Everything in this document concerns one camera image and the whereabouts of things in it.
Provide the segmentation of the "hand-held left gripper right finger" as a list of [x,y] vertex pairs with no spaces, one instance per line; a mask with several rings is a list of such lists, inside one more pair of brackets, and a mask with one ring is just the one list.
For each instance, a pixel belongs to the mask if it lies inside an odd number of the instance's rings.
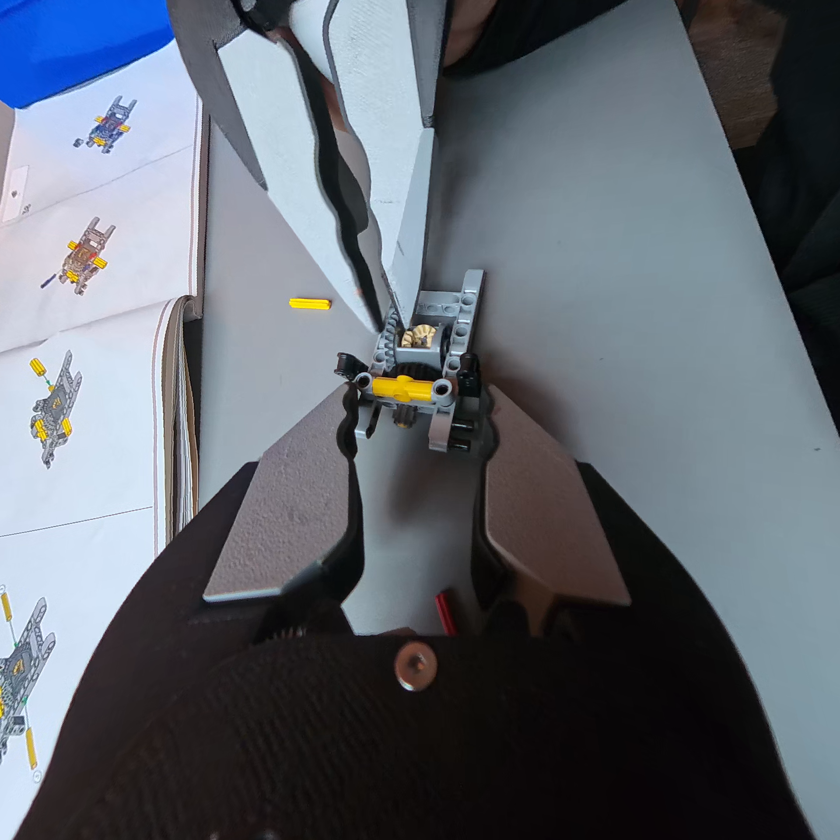
[[470,558],[478,604],[492,606],[520,578],[553,599],[628,606],[574,458],[501,389],[486,394]]

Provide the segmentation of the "blue plastic bin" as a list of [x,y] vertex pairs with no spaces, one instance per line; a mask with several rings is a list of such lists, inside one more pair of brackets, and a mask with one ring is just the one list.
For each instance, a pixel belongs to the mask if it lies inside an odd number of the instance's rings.
[[1,100],[27,107],[173,38],[166,1],[2,1]]

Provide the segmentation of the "grey lego frame assembly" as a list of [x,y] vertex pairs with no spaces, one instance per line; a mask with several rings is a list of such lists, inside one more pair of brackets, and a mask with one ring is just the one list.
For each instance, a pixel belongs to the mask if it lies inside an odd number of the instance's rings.
[[379,374],[350,353],[339,353],[335,373],[355,385],[359,398],[357,438],[370,438],[381,415],[410,429],[428,422],[430,450],[468,453],[480,430],[484,411],[480,361],[472,350],[485,272],[470,269],[459,290],[422,290],[406,328],[419,323],[451,328],[444,368],[399,365]]

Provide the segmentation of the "grey lego differential housing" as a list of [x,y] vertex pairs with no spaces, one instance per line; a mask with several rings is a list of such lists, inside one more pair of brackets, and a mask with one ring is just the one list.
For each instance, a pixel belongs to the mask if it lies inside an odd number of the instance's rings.
[[444,368],[449,347],[451,328],[446,323],[432,325],[437,328],[432,348],[429,350],[406,350],[400,348],[400,341],[406,328],[395,308],[385,318],[385,326],[376,342],[372,355],[372,369],[379,374],[393,371],[399,365],[423,364],[435,371]]

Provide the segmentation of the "lego instruction booklet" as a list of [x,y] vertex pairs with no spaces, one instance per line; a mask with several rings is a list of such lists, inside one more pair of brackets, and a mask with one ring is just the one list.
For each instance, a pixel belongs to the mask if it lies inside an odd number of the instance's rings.
[[93,649],[196,506],[203,107],[170,43],[12,111],[2,194],[2,801],[33,795]]

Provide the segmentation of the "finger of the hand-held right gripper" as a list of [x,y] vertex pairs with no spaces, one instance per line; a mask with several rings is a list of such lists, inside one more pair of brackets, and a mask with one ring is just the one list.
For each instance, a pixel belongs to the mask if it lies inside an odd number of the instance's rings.
[[369,165],[385,277],[401,316],[412,317],[435,145],[436,3],[332,2],[324,38],[343,115]]
[[269,199],[362,324],[381,330],[317,71],[288,42],[263,35],[239,35],[218,54]]

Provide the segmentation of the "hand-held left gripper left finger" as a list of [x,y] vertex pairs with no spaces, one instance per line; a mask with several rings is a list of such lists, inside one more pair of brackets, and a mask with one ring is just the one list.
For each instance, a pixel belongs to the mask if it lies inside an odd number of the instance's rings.
[[343,602],[364,571],[359,392],[341,384],[261,456],[204,600]]

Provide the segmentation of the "person's right forearm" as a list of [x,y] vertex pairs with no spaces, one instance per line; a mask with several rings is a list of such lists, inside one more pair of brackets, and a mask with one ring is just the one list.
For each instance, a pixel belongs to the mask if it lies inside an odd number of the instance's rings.
[[471,77],[522,58],[620,6],[620,1],[498,1],[476,46],[448,77]]

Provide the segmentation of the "person's right hand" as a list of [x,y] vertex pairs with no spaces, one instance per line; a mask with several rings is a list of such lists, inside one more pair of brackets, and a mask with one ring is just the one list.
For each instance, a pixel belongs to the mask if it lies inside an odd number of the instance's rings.
[[444,49],[445,68],[465,58],[487,27],[498,1],[452,1],[448,3],[448,29]]

